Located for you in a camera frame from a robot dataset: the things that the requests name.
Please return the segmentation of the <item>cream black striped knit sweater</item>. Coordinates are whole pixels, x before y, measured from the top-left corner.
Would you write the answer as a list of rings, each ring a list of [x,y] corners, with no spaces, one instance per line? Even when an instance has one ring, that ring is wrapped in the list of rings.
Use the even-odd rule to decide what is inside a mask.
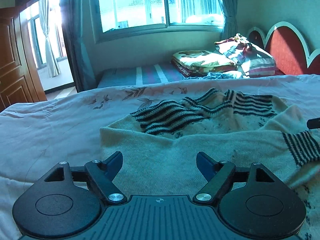
[[[300,236],[319,239],[319,131],[281,98],[212,88],[128,114],[100,138],[104,154],[123,154],[114,182],[125,194],[195,194],[206,182],[199,152],[240,167],[260,162],[306,206]]]

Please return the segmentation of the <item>pink floral bed sheet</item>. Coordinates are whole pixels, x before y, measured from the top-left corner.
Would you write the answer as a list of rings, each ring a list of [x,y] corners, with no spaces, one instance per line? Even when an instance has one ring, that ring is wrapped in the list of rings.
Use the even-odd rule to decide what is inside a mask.
[[[93,89],[59,100],[16,103],[1,113],[1,239],[18,239],[14,202],[53,166],[104,160],[100,130],[163,100],[199,98],[210,89],[273,95],[299,108],[304,120],[319,117],[319,76],[185,80]]]

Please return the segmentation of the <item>folded floral yellow quilt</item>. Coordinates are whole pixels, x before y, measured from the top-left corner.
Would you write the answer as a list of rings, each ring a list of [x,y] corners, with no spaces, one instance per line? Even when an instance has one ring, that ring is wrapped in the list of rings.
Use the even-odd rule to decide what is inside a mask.
[[[171,63],[184,77],[238,70],[236,63],[225,55],[207,50],[179,51],[172,56]]]

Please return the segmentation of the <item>blue striped mattress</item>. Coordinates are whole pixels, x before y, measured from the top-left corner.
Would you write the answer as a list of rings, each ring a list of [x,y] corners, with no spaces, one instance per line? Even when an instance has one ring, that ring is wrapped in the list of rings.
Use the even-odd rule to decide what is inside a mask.
[[[184,80],[184,76],[170,62],[135,68],[113,68],[104,71],[98,88],[143,86]]]

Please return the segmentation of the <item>white balcony curtain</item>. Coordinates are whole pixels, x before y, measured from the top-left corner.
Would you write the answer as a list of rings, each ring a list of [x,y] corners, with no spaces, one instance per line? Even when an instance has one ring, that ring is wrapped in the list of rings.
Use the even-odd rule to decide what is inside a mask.
[[[39,0],[39,17],[41,29],[45,36],[45,52],[48,74],[49,77],[56,77],[61,74],[61,71],[54,56],[49,38],[49,0]]]

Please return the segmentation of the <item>brown wooden door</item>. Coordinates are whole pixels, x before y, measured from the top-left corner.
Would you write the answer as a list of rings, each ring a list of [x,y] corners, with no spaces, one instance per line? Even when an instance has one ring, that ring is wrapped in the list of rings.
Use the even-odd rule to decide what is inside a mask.
[[[46,101],[28,30],[26,11],[1,9],[1,111],[15,103]]]

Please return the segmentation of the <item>red white scalloped headboard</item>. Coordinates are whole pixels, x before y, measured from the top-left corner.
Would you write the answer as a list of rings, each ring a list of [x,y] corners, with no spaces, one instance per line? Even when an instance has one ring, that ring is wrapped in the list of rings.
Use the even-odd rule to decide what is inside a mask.
[[[267,33],[253,27],[247,38],[273,56],[281,74],[319,74],[319,49],[310,51],[302,33],[291,23],[280,21]]]

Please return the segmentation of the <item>large glass window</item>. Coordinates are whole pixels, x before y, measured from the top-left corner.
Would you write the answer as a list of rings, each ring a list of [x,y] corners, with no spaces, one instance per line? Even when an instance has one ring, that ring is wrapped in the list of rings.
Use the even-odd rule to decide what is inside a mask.
[[[165,31],[217,31],[219,0],[91,0],[96,42]]]

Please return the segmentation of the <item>teal window curtain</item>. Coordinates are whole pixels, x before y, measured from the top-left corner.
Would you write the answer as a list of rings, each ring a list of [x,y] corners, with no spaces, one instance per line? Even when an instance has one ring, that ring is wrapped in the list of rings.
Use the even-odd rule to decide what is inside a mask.
[[[221,33],[221,38],[227,39],[233,37],[237,33],[237,8],[238,0],[218,0],[224,17],[224,26]]]

